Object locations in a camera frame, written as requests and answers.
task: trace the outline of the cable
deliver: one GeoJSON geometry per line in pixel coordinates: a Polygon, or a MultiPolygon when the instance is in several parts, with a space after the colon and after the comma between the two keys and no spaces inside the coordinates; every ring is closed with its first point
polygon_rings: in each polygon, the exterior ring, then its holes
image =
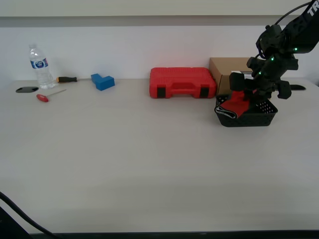
{"type": "Polygon", "coordinates": [[[288,16],[290,13],[292,13],[292,12],[294,12],[294,11],[296,11],[296,10],[298,10],[298,9],[300,9],[300,8],[302,8],[302,7],[304,7],[304,6],[308,6],[310,3],[311,3],[311,1],[308,2],[308,3],[302,4],[302,5],[300,5],[300,6],[296,7],[296,8],[294,8],[294,9],[292,9],[291,11],[287,12],[285,15],[283,15],[281,18],[279,18],[278,21],[276,21],[275,25],[278,25],[278,23],[281,22],[281,20],[284,19],[286,16],[288,16]]]}
{"type": "Polygon", "coordinates": [[[22,217],[27,223],[29,223],[31,226],[35,227],[39,231],[43,232],[44,234],[54,238],[54,239],[62,239],[52,232],[49,232],[47,229],[41,227],[39,224],[37,224],[34,220],[32,220],[30,217],[28,217],[27,214],[25,214],[13,201],[11,201],[10,198],[8,198],[5,194],[0,192],[0,199],[4,201],[9,207],[11,207],[20,217],[22,217]]]}

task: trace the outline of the bottle label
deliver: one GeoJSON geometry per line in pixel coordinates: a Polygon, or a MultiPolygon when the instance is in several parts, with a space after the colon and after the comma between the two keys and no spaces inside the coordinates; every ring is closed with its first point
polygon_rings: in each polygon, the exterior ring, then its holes
{"type": "Polygon", "coordinates": [[[42,61],[31,61],[31,66],[33,69],[44,68],[48,66],[48,62],[46,58],[44,58],[42,61]]]}

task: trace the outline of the white wall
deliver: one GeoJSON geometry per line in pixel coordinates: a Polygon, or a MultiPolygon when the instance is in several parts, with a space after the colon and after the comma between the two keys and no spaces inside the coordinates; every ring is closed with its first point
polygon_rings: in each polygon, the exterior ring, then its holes
{"type": "Polygon", "coordinates": [[[0,16],[283,15],[306,2],[307,0],[7,0],[0,3],[0,16]]]}
{"type": "MultiPolygon", "coordinates": [[[[255,56],[264,26],[114,26],[0,28],[0,81],[34,79],[28,44],[47,55],[51,73],[89,78],[148,78],[153,67],[208,66],[210,57],[255,56]]],[[[286,76],[317,82],[319,53],[297,55],[300,69],[286,76]]]]}

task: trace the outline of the plastic bottle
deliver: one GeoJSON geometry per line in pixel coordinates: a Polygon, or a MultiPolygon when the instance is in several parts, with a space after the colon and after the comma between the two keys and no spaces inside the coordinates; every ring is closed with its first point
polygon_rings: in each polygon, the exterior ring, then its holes
{"type": "Polygon", "coordinates": [[[40,87],[42,89],[53,88],[56,85],[56,82],[49,72],[48,62],[45,55],[39,48],[37,48],[36,44],[29,45],[29,48],[29,58],[40,87]]]}

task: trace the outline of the mesh basket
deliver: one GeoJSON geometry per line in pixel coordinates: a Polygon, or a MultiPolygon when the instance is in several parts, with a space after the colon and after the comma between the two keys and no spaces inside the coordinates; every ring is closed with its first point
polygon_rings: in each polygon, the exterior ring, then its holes
{"type": "MultiPolygon", "coordinates": [[[[216,96],[216,105],[222,104],[227,98],[228,95],[216,96]]],[[[225,127],[268,126],[277,112],[277,108],[269,100],[266,100],[256,104],[255,107],[246,111],[236,120],[221,114],[217,114],[217,116],[225,127]]]]}

